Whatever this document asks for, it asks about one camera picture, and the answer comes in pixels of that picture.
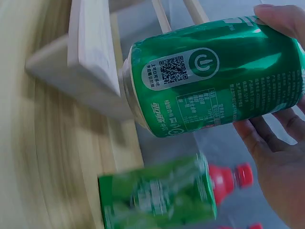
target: qr code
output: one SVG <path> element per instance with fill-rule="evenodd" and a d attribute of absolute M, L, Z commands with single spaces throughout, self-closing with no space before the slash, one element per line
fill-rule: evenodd
<path fill-rule="evenodd" d="M 173 57 L 159 62 L 163 84 L 188 79 L 183 56 Z"/>

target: white label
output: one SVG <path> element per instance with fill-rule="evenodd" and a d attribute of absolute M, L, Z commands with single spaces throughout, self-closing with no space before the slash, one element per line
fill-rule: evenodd
<path fill-rule="evenodd" d="M 142 81 L 154 91 L 206 80 L 219 70 L 218 55 L 199 48 L 155 59 L 142 70 Z"/>

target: green bottle label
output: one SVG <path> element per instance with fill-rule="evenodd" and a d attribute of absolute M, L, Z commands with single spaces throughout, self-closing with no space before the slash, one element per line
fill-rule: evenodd
<path fill-rule="evenodd" d="M 151 37 L 131 53 L 135 92 L 158 137 L 295 105 L 303 91 L 303 63 L 296 40 L 254 16 Z"/>
<path fill-rule="evenodd" d="M 206 158 L 99 178 L 106 229 L 152 229 L 214 219 L 217 214 Z"/>

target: green can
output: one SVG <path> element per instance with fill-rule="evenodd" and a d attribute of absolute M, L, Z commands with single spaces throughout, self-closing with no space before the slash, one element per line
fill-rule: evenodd
<path fill-rule="evenodd" d="M 304 63 L 297 40 L 248 16 L 135 43 L 123 82 L 136 121 L 168 137 L 294 106 Z"/>

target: can rim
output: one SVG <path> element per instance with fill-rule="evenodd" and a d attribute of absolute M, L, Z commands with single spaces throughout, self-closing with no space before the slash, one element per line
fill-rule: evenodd
<path fill-rule="evenodd" d="M 148 126 L 144 114 L 142 112 L 138 95 L 135 90 L 134 82 L 133 82 L 133 74 L 132 74 L 132 62 L 131 62 L 131 54 L 132 54 L 132 47 L 130 48 L 128 58 L 125 60 L 123 69 L 122 69 L 122 75 L 123 75 L 123 85 L 124 90 L 126 94 L 126 99 L 128 101 L 128 105 L 132 111 L 132 114 L 135 117 L 135 120 L 144 128 L 148 129 L 151 133 L 152 130 Z"/>

